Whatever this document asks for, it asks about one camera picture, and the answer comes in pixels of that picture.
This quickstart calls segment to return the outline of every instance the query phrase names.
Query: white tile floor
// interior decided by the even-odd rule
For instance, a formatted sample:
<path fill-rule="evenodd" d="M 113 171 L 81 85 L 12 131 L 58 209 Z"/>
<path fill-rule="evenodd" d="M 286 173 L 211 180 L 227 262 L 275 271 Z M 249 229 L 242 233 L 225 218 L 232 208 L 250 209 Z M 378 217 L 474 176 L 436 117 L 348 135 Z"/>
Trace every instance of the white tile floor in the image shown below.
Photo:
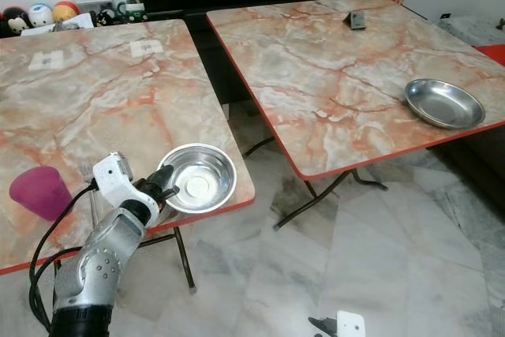
<path fill-rule="evenodd" d="M 230 116 L 243 147 L 267 136 L 258 117 Z M 247 164 L 255 204 L 181 229 L 198 292 L 175 242 L 139 250 L 111 336 L 309 337 L 318 331 L 307 317 L 339 309 L 363 315 L 368 337 L 505 335 L 503 220 L 431 152 L 360 169 L 390 190 L 347 178 L 278 232 L 279 215 L 308 191 L 275 143 Z M 0 277 L 0 335 L 46 335 L 27 282 L 25 272 Z M 42 286 L 49 301 L 51 275 Z"/>

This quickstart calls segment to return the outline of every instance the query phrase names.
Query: metal bowl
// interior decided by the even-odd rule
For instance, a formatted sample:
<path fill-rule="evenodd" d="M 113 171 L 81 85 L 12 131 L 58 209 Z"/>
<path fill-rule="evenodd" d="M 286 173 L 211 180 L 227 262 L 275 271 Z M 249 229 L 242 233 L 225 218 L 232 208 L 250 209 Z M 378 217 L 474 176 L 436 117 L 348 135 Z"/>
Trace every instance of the metal bowl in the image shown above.
<path fill-rule="evenodd" d="M 477 99 L 462 88 L 436 79 L 408 83 L 405 95 L 417 115 L 441 128 L 472 128 L 485 118 L 484 108 Z"/>
<path fill-rule="evenodd" d="M 174 173 L 163 189 L 180 189 L 166 203 L 180 212 L 214 211 L 230 199 L 237 184 L 237 171 L 230 157 L 206 144 L 187 144 L 175 148 L 158 166 L 172 165 Z"/>

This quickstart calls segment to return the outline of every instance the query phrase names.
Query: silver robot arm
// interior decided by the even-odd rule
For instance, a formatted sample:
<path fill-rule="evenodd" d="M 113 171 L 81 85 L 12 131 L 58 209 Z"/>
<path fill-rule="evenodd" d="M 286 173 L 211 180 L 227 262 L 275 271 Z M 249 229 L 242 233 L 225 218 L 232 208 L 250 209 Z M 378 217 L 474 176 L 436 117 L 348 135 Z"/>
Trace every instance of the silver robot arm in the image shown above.
<path fill-rule="evenodd" d="M 164 167 L 133 185 L 128 162 L 120 153 L 111 153 L 93 167 L 99 190 L 114 210 L 96 226 L 82 250 L 59 269 L 50 336 L 109 335 L 121 273 L 158 218 L 164 200 L 178 191 L 162 191 L 162 182 L 172 171 Z"/>

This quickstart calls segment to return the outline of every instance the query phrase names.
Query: pink cup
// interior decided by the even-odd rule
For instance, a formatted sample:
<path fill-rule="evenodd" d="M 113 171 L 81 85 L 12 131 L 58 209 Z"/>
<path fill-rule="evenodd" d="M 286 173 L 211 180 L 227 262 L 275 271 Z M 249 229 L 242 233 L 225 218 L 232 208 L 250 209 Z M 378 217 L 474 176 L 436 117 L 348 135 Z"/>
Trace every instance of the pink cup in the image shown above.
<path fill-rule="evenodd" d="M 72 200 L 54 167 L 41 166 L 19 175 L 9 188 L 10 198 L 40 217 L 55 221 Z"/>

